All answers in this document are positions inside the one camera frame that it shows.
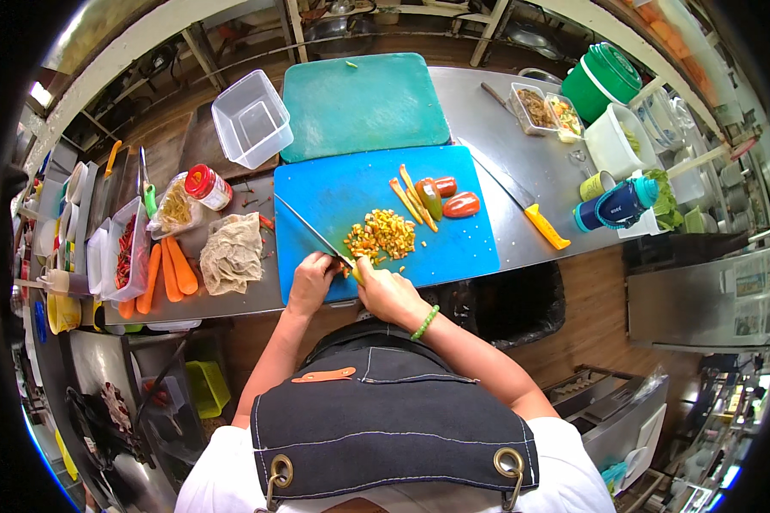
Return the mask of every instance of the green bead bracelet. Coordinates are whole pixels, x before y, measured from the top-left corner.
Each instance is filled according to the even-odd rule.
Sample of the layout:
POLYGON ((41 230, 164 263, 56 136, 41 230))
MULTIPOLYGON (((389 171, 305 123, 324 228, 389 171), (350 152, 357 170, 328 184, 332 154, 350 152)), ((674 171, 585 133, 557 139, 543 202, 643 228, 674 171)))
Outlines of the green bead bracelet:
POLYGON ((428 314, 428 317, 425 318, 425 322, 422 323, 422 326, 420 326, 420 329, 416 330, 416 332, 411 335, 411 340, 416 340, 419 337, 422 336, 422 334, 425 333, 425 330, 428 329, 428 325, 433 321, 433 318, 436 317, 436 314, 439 312, 439 305, 435 304, 433 305, 433 308, 431 309, 431 313, 428 314))

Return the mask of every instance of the white shirt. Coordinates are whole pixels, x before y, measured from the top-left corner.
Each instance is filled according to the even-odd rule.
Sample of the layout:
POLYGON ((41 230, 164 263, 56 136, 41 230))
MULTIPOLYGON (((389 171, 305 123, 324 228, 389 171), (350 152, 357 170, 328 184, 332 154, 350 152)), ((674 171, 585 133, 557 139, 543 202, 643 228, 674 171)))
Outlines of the white shirt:
MULTIPOLYGON (((555 417, 528 421, 539 455, 539 487, 523 492, 514 511, 532 513, 614 513, 581 436, 555 417)), ((278 513, 322 513, 353 498, 365 498, 389 513, 500 512, 501 493, 454 483, 392 484, 333 498, 283 501, 278 513)), ((251 432, 218 428, 185 479, 175 513, 245 513, 265 507, 251 432)))

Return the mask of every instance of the metal grommet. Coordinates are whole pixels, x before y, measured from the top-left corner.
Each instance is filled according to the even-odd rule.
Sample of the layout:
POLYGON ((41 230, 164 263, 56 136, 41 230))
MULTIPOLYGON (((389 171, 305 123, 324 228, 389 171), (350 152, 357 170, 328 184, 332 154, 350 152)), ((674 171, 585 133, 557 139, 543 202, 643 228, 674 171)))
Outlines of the metal grommet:
POLYGON ((276 483, 277 487, 287 488, 294 479, 294 466, 291 464, 290 459, 284 454, 277 454, 277 456, 271 460, 271 475, 279 476, 276 483), (288 470, 288 475, 282 474, 282 468, 278 468, 280 465, 288 470))
POLYGON ((510 447, 502 447, 493 454, 493 467, 499 474, 505 476, 506 478, 516 478, 524 471, 524 459, 516 449, 512 449, 510 447), (511 467, 510 470, 503 469, 501 464, 503 457, 513 458, 515 465, 511 467))

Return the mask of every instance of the black apron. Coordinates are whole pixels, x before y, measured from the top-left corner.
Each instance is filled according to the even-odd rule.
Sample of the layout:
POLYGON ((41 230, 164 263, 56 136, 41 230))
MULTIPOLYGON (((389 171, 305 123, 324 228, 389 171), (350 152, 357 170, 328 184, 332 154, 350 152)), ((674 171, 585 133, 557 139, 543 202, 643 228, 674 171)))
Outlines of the black apron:
POLYGON ((285 487, 277 478, 271 490, 285 500, 448 481, 501 492, 509 510, 517 484, 539 484, 533 433, 477 383, 399 327, 369 319, 341 328, 292 378, 256 397, 251 430, 260 486, 290 474, 285 487), (309 381, 329 371, 328 381, 309 381), (518 456, 507 456, 511 451, 518 456), (521 482, 509 465, 501 474, 494 457, 521 467, 521 482))

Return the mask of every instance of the container lid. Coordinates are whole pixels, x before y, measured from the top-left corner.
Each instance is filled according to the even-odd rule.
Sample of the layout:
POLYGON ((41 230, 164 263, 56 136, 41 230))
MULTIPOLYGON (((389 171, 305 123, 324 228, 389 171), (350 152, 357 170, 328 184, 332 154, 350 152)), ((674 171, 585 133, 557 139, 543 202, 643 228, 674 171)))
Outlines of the container lid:
POLYGON ((626 86, 636 91, 641 89, 641 77, 639 77, 636 68, 612 44, 603 41, 602 43, 591 45, 589 54, 594 56, 599 64, 606 63, 607 67, 616 73, 626 86))
POLYGON ((638 177, 636 179, 635 187, 637 190, 637 198, 642 206, 646 209, 652 207, 656 200, 658 200, 658 183, 652 178, 638 177))
POLYGON ((197 164, 188 170, 188 176, 185 177, 185 192, 194 197, 205 196, 212 179, 211 174, 211 168, 205 164, 197 164))

